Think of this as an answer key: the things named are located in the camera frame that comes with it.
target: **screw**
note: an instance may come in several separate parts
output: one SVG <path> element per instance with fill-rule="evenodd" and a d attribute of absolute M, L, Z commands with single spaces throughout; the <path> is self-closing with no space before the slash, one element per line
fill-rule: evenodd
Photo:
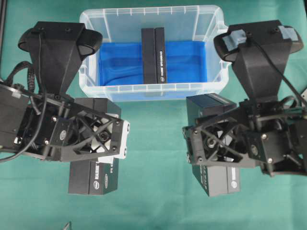
<path fill-rule="evenodd" d="M 256 146 L 251 145 L 251 146 L 250 146 L 250 150 L 251 150 L 252 154 L 254 154 L 255 156 L 258 155 L 258 149 L 257 149 Z"/>
<path fill-rule="evenodd" d="M 209 139 L 207 140 L 207 146 L 208 146 L 210 149 L 213 149 L 213 148 L 215 147 L 215 144 L 216 144 L 216 140 L 211 139 L 211 138 L 209 138 Z"/>
<path fill-rule="evenodd" d="M 262 139 L 262 140 L 265 140 L 267 137 L 268 137 L 268 136 L 267 136 L 265 133 L 261 135 L 261 139 Z"/>

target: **blue cloth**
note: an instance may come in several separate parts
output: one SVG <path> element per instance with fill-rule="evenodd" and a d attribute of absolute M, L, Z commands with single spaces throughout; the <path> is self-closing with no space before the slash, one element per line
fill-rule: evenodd
<path fill-rule="evenodd" d="M 166 42 L 168 83 L 206 82 L 205 43 Z M 104 43 L 99 52 L 100 85 L 143 84 L 142 44 Z"/>

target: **transparent storage container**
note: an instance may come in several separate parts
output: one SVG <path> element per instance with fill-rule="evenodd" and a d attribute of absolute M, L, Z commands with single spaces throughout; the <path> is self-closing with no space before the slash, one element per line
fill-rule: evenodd
<path fill-rule="evenodd" d="M 228 62 L 214 48 L 215 36 L 225 33 L 221 8 L 214 5 L 86 10 L 80 15 L 86 28 L 99 31 L 103 43 L 141 42 L 142 28 L 165 28 L 166 41 L 203 41 L 207 82 L 99 86 L 99 52 L 89 56 L 79 70 L 79 84 L 88 97 L 114 102 L 185 99 L 219 93 L 228 83 Z"/>

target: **green table surface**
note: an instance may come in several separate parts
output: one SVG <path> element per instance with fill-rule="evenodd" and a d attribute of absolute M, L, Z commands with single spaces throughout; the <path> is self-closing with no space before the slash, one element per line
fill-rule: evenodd
<path fill-rule="evenodd" d="M 226 25 L 279 19 L 307 44 L 303 0 L 8 0 L 1 76 L 30 60 L 17 48 L 20 36 L 37 21 L 78 22 L 95 8 L 215 4 Z M 292 54 L 285 75 L 302 91 L 307 84 L 307 48 Z M 221 95 L 246 98 L 229 68 Z M 26 72 L 18 75 L 25 84 Z M 78 76 L 68 93 L 85 97 Z M 290 94 L 282 84 L 280 98 Z M 128 156 L 120 161 L 118 190 L 105 196 L 69 195 L 69 163 L 21 156 L 0 165 L 0 229 L 60 230 L 72 221 L 85 229 L 306 229 L 307 178 L 262 175 L 241 170 L 242 191 L 209 198 L 186 162 L 181 128 L 187 125 L 185 100 L 118 103 L 131 123 Z"/>

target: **black box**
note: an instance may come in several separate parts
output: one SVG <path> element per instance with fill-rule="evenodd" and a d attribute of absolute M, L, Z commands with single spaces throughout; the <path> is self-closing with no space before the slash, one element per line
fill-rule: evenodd
<path fill-rule="evenodd" d="M 26 114 L 29 98 L 10 89 L 0 85 L 0 146 L 18 149 L 14 140 Z"/>
<path fill-rule="evenodd" d="M 219 115 L 236 108 L 236 103 L 215 93 L 187 97 L 189 126 L 197 119 Z M 208 196 L 218 196 L 240 191 L 240 169 L 223 166 L 193 165 L 192 172 Z"/>
<path fill-rule="evenodd" d="M 104 195 L 117 189 L 118 162 L 74 161 L 70 167 L 69 194 Z"/>
<path fill-rule="evenodd" d="M 143 84 L 157 84 L 154 28 L 143 28 L 141 33 Z"/>
<path fill-rule="evenodd" d="M 156 53 L 156 66 L 157 66 L 157 83 L 167 83 L 166 72 L 166 54 L 165 54 L 165 37 L 164 28 L 155 28 L 155 53 Z"/>
<path fill-rule="evenodd" d="M 106 98 L 76 98 L 75 102 L 98 112 L 118 115 L 121 109 Z M 71 162 L 69 194 L 104 195 L 117 189 L 119 160 L 113 164 L 99 163 L 97 159 Z"/>

